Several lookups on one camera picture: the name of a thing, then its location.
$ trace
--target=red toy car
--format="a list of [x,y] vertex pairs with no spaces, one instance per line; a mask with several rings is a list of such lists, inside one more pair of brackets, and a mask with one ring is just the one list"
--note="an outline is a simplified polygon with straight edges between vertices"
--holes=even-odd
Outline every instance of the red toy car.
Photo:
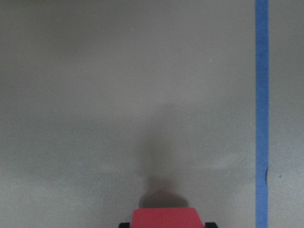
[[133,212],[131,223],[119,228],[218,228],[214,222],[202,224],[194,208],[147,208]]

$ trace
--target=blue tape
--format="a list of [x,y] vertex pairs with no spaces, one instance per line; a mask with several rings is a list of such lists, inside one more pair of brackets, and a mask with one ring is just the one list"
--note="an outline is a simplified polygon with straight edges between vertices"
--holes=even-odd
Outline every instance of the blue tape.
[[268,0],[256,0],[256,228],[268,226]]

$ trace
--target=concrete floor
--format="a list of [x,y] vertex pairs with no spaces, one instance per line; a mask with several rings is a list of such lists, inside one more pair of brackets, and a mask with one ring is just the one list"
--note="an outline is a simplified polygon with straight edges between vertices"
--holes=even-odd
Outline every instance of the concrete floor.
[[[270,228],[304,223],[303,6],[270,1]],[[115,228],[154,206],[255,227],[254,1],[0,11],[1,228]]]

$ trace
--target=wheel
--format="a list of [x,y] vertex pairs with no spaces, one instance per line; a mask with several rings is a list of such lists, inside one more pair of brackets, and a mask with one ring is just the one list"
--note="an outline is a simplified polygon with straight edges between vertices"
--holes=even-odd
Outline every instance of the wheel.
[[119,224],[118,228],[130,228],[130,223],[129,222],[124,222]]
[[218,226],[215,222],[206,222],[205,228],[218,228]]

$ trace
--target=blue stripe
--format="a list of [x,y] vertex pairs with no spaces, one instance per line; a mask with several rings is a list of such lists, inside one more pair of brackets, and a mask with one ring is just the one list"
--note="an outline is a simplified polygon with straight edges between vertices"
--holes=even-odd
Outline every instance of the blue stripe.
[[268,225],[268,0],[256,0],[256,228]]

